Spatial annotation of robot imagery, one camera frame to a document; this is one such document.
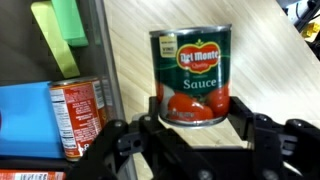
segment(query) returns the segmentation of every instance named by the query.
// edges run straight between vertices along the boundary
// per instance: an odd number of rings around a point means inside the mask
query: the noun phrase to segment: metal can rim
[[[76,84],[76,83],[93,81],[93,80],[99,80],[99,78],[96,77],[96,76],[89,76],[89,77],[80,77],[80,78],[66,79],[66,80],[62,80],[62,81],[51,82],[51,83],[49,83],[49,86],[50,86],[50,87],[54,87],[54,86],[66,86],[66,85],[70,85],[70,84]]]
[[[214,25],[214,26],[198,26],[190,28],[179,28],[179,29],[169,29],[169,30],[159,30],[149,32],[151,37],[160,37],[165,35],[188,35],[188,34],[203,34],[203,33],[213,33],[221,31],[231,30],[232,24],[226,25]]]

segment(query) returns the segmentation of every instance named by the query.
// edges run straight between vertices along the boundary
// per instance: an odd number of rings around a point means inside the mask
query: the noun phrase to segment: green block
[[[51,1],[35,2],[31,10],[65,78],[80,72],[67,42],[62,38]]]
[[[88,40],[84,33],[78,6],[75,0],[52,0],[64,40],[70,46],[87,46]]]

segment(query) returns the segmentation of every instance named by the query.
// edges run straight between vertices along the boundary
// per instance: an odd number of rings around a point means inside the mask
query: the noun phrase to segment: cable
[[[313,19],[315,19],[315,18],[317,18],[317,17],[320,16],[320,14],[318,14],[318,15],[314,16],[313,18],[310,18],[309,20],[305,20],[305,19],[302,19],[302,18],[299,16],[299,14],[298,14],[298,9],[299,9],[299,2],[297,2],[297,4],[296,4],[296,16],[297,16],[297,18],[298,18],[300,21],[303,21],[303,22],[309,22],[309,21],[311,21],[311,20],[313,20]]]

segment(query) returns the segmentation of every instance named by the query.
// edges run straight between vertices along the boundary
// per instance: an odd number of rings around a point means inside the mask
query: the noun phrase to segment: wooden table
[[[279,123],[301,118],[320,127],[320,63],[276,1],[105,0],[105,6],[128,121],[146,112],[155,95],[149,31],[232,23],[231,95]],[[228,121],[175,130],[191,145],[241,144]],[[150,179],[142,158],[135,159],[139,179]]]

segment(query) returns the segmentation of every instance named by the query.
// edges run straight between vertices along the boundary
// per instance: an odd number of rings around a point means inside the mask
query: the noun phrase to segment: red tomato
[[[172,120],[196,121],[213,119],[212,110],[183,93],[176,93],[168,103],[168,118]]]
[[[223,87],[211,91],[207,95],[206,104],[211,108],[215,117],[226,116],[229,112],[229,83]]]
[[[163,99],[163,84],[159,83],[158,81],[156,81],[156,93],[157,93],[157,100],[158,103],[162,102]]]

